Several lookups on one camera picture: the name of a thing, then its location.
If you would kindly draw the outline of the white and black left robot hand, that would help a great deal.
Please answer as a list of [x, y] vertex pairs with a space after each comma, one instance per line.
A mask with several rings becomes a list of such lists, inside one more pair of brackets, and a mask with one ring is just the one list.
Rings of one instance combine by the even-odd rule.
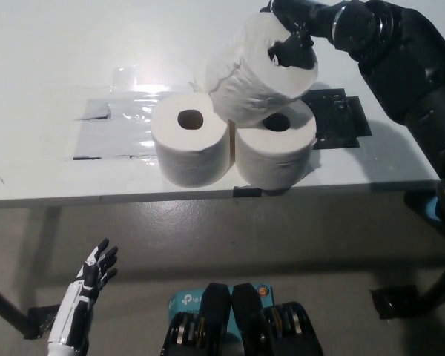
[[93, 307], [99, 293], [116, 276], [118, 248], [109, 239], [98, 244], [70, 283], [47, 340], [49, 355], [86, 355], [93, 321]]

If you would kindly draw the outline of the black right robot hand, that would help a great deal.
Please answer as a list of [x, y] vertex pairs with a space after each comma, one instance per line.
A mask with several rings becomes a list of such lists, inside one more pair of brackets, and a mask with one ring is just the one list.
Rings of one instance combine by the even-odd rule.
[[315, 65], [313, 38], [332, 38], [334, 9], [318, 1], [270, 1], [260, 10], [272, 13], [289, 32], [287, 40], [277, 40], [268, 50], [282, 67], [312, 69]]

